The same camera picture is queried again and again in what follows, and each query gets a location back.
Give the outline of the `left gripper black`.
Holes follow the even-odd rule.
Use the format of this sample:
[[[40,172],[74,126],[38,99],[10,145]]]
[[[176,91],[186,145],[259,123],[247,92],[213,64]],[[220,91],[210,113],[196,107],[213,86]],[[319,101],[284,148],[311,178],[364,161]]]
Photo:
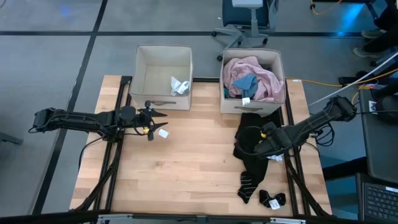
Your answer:
[[[148,141],[154,140],[154,131],[162,126],[168,124],[165,123],[154,123],[152,118],[155,117],[166,117],[166,114],[160,113],[155,109],[151,109],[151,101],[146,100],[144,103],[144,108],[138,109],[138,114],[135,117],[135,125],[133,129],[135,130],[135,135],[147,136]]]

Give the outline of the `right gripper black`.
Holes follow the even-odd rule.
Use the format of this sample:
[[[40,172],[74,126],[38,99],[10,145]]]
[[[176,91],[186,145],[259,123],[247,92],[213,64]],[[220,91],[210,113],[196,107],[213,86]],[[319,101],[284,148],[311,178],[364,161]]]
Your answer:
[[[285,129],[278,128],[273,122],[261,128],[261,136],[262,140],[254,146],[259,157],[278,156],[292,147],[292,140]]]

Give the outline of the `black garment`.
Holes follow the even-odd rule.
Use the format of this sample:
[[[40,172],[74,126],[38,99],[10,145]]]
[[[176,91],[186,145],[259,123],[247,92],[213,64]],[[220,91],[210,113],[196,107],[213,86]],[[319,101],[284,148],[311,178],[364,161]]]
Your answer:
[[[235,146],[233,156],[242,160],[246,169],[242,175],[251,180],[253,185],[259,185],[266,175],[269,159],[251,154],[254,154],[254,146],[262,139],[259,129],[269,122],[277,127],[281,125],[278,112],[263,117],[256,113],[243,113],[235,135],[241,149]]]

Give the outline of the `pink button shirt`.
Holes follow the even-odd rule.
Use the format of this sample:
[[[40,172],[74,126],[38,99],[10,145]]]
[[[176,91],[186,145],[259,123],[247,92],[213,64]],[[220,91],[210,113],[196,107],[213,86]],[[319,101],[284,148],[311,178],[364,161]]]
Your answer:
[[[242,98],[241,90],[237,89],[233,82],[250,73],[255,74],[258,81],[257,92],[250,98],[251,100],[265,103],[282,103],[284,101],[284,82],[279,80],[275,73],[263,68],[255,56],[232,58],[223,67],[223,85],[224,89],[228,91],[229,98]]]

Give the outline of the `blue-grey cloth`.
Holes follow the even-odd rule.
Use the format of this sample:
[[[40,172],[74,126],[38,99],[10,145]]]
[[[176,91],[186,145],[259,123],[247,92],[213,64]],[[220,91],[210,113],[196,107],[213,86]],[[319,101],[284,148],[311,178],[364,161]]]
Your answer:
[[[258,81],[255,74],[250,73],[242,78],[239,78],[233,82],[233,85],[241,90],[240,95],[243,98],[252,98],[257,92]]]

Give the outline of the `beige fabric storage bin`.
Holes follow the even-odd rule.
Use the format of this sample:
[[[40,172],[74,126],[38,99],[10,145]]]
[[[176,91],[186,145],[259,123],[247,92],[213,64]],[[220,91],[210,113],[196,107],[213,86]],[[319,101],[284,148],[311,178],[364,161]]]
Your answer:
[[[229,98],[227,89],[224,89],[222,72],[223,67],[232,58],[244,58],[248,56],[255,56],[259,64],[266,70],[270,70],[279,80],[282,80],[285,84],[285,73],[282,63],[281,53],[278,50],[263,49],[263,48],[251,48],[251,49],[226,49],[222,55],[222,65],[220,71],[220,112],[221,113],[257,113],[262,115],[269,115],[275,110],[279,109],[285,102],[282,103],[265,103],[261,101],[251,100],[248,106],[242,105],[242,98]]]
[[[172,96],[170,80],[190,82],[189,93]],[[151,101],[155,109],[189,110],[192,100],[192,49],[183,45],[139,45],[130,95],[137,105]]]

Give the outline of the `black sock with thin stripes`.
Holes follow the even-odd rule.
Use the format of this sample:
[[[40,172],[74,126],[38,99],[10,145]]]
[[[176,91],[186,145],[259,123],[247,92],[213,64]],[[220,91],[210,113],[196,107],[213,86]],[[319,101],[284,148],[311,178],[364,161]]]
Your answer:
[[[240,176],[240,188],[238,189],[237,195],[242,199],[242,201],[245,204],[248,204],[251,195],[254,193],[254,191],[257,189],[257,186],[259,185],[259,179],[257,178],[256,175],[244,171],[241,173]]]

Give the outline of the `black power strip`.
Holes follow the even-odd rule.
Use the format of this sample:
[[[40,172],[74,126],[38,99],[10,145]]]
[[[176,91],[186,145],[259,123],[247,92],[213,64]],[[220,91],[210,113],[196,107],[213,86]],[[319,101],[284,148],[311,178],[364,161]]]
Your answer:
[[[350,83],[355,82],[356,80],[362,78],[363,76],[365,76],[367,74],[366,71],[361,70],[359,72],[356,73],[356,75],[354,77],[339,77],[338,78],[338,83],[342,86],[345,87]]]

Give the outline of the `dark grey desk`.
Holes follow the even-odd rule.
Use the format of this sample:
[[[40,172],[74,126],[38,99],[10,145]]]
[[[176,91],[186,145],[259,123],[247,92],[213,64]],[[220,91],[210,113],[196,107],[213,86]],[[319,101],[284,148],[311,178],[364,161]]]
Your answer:
[[[368,101],[376,100],[369,90],[361,90],[359,108],[368,174],[375,179],[398,184],[398,124],[386,123],[370,113]]]

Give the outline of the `black round object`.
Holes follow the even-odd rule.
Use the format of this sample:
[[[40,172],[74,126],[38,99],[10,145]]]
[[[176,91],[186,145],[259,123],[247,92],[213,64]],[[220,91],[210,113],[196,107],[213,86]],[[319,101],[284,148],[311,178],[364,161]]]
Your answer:
[[[376,102],[376,112],[381,121],[398,124],[398,95],[379,98]]]

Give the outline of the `person's grey shoe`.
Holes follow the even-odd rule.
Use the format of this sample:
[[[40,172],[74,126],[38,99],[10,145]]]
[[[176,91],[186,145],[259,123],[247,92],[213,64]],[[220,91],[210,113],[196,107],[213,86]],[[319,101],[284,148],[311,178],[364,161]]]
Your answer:
[[[384,30],[373,29],[373,30],[362,30],[361,35],[366,39],[376,39],[385,33]]]
[[[361,58],[379,58],[379,54],[366,52],[363,48],[360,47],[355,47],[353,49],[353,53],[355,54],[355,56]]]

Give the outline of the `navy office chair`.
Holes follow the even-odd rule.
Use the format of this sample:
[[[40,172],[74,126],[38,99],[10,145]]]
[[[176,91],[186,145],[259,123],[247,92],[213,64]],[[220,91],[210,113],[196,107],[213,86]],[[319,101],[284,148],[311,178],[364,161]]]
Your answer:
[[[268,32],[275,30],[279,0],[222,0],[222,28],[215,28],[212,37],[226,34],[233,41],[225,48],[240,46],[242,41],[262,37],[262,46],[268,43]]]

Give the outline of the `person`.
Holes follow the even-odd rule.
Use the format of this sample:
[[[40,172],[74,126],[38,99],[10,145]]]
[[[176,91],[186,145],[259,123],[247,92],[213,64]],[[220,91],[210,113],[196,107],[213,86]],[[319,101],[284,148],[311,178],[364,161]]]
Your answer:
[[[381,15],[395,14],[398,16],[398,0],[386,0],[387,7]],[[366,52],[377,53],[379,56],[387,49],[398,46],[398,22],[374,21],[376,29],[385,33],[376,39],[369,39],[362,47]]]

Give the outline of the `grey metal foot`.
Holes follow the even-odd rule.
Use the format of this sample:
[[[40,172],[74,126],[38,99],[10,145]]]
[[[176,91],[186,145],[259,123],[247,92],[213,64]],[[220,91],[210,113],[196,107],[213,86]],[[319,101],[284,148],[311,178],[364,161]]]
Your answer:
[[[20,138],[16,138],[14,136],[8,135],[6,133],[0,132],[0,142],[9,142],[11,144],[21,145],[23,143],[23,140]]]

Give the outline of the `black table frame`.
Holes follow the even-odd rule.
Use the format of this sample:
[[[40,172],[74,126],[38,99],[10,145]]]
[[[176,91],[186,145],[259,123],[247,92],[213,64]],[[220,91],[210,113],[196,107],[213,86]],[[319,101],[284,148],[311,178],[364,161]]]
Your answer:
[[[158,131],[153,141],[146,136],[124,137],[110,205],[106,205],[109,180],[95,208],[110,206],[110,212],[120,218],[170,218],[197,223],[287,218],[296,210],[305,214],[297,186],[296,201],[291,203],[292,180],[287,177],[285,159],[271,161],[259,189],[272,196],[285,193],[287,204],[278,210],[266,208],[259,203],[258,190],[248,204],[243,203],[236,192],[244,166],[232,153],[240,115],[219,112],[218,78],[194,78],[192,95],[190,111],[163,110],[168,116],[154,119],[156,123],[169,122],[162,127],[169,132],[167,138],[160,137]],[[106,152],[106,144],[98,141],[86,148],[70,208],[81,205],[94,189],[105,154],[111,163],[117,146]],[[306,144],[300,154],[309,191],[322,209],[331,213],[317,150]]]

